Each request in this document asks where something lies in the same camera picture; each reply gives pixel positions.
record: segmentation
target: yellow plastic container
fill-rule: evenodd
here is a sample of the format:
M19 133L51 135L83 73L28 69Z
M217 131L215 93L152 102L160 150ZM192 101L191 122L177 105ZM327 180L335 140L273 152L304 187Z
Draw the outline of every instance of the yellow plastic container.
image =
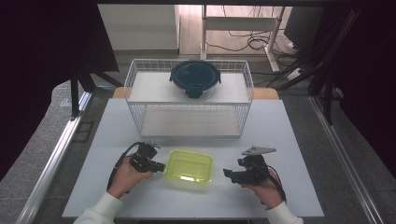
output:
M165 178L205 185L212 180L213 157L200 152L171 151L164 172Z

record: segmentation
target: wooden floor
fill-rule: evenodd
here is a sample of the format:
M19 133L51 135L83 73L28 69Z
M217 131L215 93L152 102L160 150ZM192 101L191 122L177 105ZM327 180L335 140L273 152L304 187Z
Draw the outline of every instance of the wooden floor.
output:
M275 17L279 14L281 7L240 7L240 6L207 6L206 15L227 17ZM280 29L284 29L289 18L291 7L286 7ZM202 7L201 6L179 6L180 15L180 54L199 54L202 37ZM250 35L251 32L231 31L232 35ZM228 31L208 31L206 33L206 43L210 45L222 46L226 49L242 49L248 44L248 36L231 36ZM283 36L283 30L280 30L276 39L277 46L282 51L292 53L288 47L290 41ZM254 48L262 44L255 42ZM215 47L208 47L207 54L238 54L238 55L264 55L263 49L256 50L245 48L240 51L230 51Z

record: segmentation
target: white table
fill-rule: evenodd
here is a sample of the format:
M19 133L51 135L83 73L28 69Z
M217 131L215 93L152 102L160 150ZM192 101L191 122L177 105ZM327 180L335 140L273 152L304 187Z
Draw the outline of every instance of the white table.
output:
M124 99L110 99L63 217L78 217L106 190L120 154L141 141ZM118 217L131 219L249 219L264 217L264 205L253 192L232 184L222 169L243 170L237 159L251 146L275 147L264 155L278 171L290 210L299 217L323 217L318 197L290 126L283 102L255 100L240 138L155 138L162 148L155 161L167 163L173 149L210 154L212 182L205 186L168 180L162 173L144 180L121 199Z

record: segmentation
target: human hand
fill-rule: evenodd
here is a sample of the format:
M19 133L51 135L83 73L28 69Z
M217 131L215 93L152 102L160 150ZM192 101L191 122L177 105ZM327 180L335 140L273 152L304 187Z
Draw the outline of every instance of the human hand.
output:
M141 180L152 176L151 171L145 173L136 171L136 169L129 163L130 159L131 157L123 159L119 170L114 176L113 183L107 190L107 193L111 194L115 198L119 199L126 192L133 189Z
M276 173L272 169L269 169L268 171L270 175L279 182ZM241 186L253 190L262 203L267 206L267 209L275 208L283 202L275 184L268 178L262 181L259 185L242 184Z

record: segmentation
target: wire basket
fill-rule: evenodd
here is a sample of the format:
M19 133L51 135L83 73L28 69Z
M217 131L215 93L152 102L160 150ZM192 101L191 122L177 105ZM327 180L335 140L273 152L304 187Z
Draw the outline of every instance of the wire basket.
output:
M204 100L183 97L169 81L173 67L185 61L135 59L124 96L142 137L239 137L253 100L246 61L212 61L221 84Z

